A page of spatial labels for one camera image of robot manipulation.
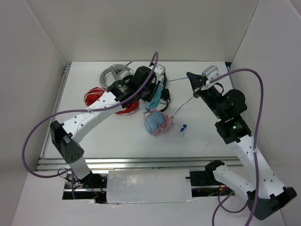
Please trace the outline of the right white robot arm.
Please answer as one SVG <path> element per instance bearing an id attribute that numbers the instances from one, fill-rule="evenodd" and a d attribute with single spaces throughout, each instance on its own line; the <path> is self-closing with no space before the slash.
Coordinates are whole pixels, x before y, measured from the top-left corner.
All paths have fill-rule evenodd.
<path id="1" fill-rule="evenodd" d="M 237 89 L 220 93 L 214 85 L 223 76 L 214 70 L 196 75 L 186 73 L 195 98 L 202 98 L 217 117 L 216 130 L 225 144 L 237 155 L 251 181 L 233 172 L 224 162 L 215 160 L 205 166 L 205 180 L 220 182 L 244 198 L 251 216 L 264 220 L 297 196 L 276 176 L 257 147 L 257 133 L 252 133 L 241 113 L 247 110 L 246 98 Z"/>

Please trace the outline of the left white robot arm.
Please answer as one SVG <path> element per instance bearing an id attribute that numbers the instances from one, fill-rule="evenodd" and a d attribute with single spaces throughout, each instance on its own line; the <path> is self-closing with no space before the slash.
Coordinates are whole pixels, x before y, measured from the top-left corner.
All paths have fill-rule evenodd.
<path id="1" fill-rule="evenodd" d="M 64 122 L 50 125 L 51 141 L 71 167 L 76 183 L 83 188 L 91 186 L 96 176 L 89 169 L 80 146 L 82 139 L 109 116 L 135 102 L 145 110 L 155 109 L 166 81 L 166 69 L 162 65 L 140 66 L 135 73 L 126 65 L 114 65 L 106 72 L 116 76 L 115 81 L 84 112 Z"/>

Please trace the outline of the teal cat ear headphones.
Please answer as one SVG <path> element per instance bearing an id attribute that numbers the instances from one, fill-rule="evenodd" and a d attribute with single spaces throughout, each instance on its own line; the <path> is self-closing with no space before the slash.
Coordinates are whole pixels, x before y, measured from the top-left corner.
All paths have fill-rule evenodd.
<path id="1" fill-rule="evenodd" d="M 157 88 L 154 96 L 152 97 L 152 99 L 148 105 L 149 109 L 155 109 L 159 105 L 163 89 L 164 89 L 163 85 L 159 85 L 159 87 Z"/>

